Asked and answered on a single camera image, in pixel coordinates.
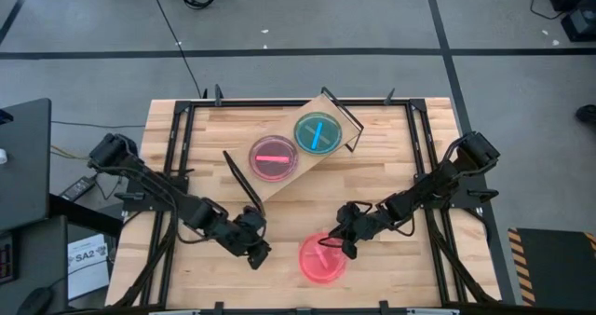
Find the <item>black power adapter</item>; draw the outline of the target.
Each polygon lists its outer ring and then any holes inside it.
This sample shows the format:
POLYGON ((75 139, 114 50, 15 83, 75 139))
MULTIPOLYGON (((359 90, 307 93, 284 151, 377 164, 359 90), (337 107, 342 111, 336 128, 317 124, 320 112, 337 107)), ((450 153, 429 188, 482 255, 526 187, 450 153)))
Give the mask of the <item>black power adapter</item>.
POLYGON ((60 197, 71 202, 76 202, 83 197, 96 184, 94 177, 83 176, 60 193, 60 197))

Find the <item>black computer mouse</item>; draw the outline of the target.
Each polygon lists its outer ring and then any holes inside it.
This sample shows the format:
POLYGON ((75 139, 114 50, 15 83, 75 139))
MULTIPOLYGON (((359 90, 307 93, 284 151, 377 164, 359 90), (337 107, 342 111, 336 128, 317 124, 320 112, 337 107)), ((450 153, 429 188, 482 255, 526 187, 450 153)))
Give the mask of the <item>black computer mouse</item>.
POLYGON ((31 291, 20 304, 16 315, 43 315, 52 302, 53 292, 48 287, 31 291))

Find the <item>white printed paper sheet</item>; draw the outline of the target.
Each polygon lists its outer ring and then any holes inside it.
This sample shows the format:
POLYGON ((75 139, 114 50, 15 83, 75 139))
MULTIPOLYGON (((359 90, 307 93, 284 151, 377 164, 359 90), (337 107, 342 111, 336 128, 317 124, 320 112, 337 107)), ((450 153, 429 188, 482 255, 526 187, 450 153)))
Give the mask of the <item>white printed paper sheet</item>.
POLYGON ((108 245, 98 234, 68 244, 68 300, 109 284, 108 245))

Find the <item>dark keypad device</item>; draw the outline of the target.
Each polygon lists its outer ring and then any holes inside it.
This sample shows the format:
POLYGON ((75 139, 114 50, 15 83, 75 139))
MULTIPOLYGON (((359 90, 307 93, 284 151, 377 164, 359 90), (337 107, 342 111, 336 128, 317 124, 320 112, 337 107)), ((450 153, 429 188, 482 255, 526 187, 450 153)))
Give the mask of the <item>dark keypad device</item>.
POLYGON ((12 233, 0 234, 0 285, 18 278, 18 258, 15 237, 12 233))

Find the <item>dark grey desk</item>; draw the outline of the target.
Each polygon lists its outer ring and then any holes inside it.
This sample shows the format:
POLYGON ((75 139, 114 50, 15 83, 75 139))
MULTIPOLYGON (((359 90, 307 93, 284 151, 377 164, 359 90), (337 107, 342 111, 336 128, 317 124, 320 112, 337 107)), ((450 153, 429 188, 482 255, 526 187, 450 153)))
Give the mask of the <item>dark grey desk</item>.
POLYGON ((13 120, 0 124, 0 231, 48 216, 51 100, 15 104, 4 109, 13 120))

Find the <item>wooden tray board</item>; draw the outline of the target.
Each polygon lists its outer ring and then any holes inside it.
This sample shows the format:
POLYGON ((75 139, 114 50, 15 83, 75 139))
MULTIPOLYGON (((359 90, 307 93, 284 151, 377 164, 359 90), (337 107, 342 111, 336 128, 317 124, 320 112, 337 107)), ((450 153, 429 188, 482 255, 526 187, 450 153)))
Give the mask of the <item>wooden tray board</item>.
POLYGON ((352 152, 363 124, 328 90, 292 110, 224 159, 260 211, 264 202, 322 160, 345 147, 352 152))

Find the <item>person's shoe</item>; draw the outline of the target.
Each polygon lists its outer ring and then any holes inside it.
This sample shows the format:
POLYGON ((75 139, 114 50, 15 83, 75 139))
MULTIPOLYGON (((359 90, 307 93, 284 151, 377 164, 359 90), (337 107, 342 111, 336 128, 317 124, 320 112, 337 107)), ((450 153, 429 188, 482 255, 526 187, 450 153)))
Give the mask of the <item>person's shoe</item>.
POLYGON ((596 125, 596 105, 586 104, 579 107, 576 110, 575 117, 580 122, 596 125))

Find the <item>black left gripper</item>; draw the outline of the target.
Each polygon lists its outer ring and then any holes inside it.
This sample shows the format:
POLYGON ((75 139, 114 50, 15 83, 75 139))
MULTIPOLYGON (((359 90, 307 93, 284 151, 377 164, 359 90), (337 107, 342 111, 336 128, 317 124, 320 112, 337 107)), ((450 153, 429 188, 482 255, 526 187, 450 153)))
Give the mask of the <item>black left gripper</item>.
POLYGON ((235 256, 247 256, 250 267, 258 269, 269 255, 271 247, 259 231, 241 223, 239 216, 225 220, 214 228, 214 237, 228 252, 235 256))

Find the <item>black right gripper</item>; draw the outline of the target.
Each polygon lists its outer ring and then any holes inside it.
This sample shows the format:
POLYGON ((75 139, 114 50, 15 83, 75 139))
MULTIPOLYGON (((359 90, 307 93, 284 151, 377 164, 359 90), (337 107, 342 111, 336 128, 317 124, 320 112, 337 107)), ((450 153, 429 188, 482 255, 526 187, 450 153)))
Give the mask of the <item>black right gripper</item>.
POLYGON ((381 211, 361 211, 361 216, 347 223, 339 223, 336 234, 329 233, 325 238, 327 247, 341 247, 349 259, 357 258, 358 249, 355 243, 359 240, 371 240, 376 234, 389 226, 389 219, 381 211))

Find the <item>black mat hazard stripes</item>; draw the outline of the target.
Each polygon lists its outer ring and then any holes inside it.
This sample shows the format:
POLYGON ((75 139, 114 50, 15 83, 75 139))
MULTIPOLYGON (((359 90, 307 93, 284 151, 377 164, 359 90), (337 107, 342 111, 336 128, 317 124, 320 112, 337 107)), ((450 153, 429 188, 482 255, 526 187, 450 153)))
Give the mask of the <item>black mat hazard stripes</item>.
POLYGON ((596 312, 596 236, 511 228, 508 241, 525 306, 596 312))

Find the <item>black desk beam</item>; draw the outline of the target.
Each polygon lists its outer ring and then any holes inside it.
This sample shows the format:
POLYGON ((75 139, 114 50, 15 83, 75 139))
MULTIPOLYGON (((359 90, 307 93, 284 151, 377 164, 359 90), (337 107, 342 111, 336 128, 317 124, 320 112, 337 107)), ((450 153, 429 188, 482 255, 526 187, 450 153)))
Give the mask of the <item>black desk beam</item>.
POLYGON ((102 212, 93 211, 53 194, 49 195, 48 213, 50 216, 64 216, 72 224, 94 230, 113 238, 118 238, 120 236, 123 226, 123 222, 120 219, 102 212))

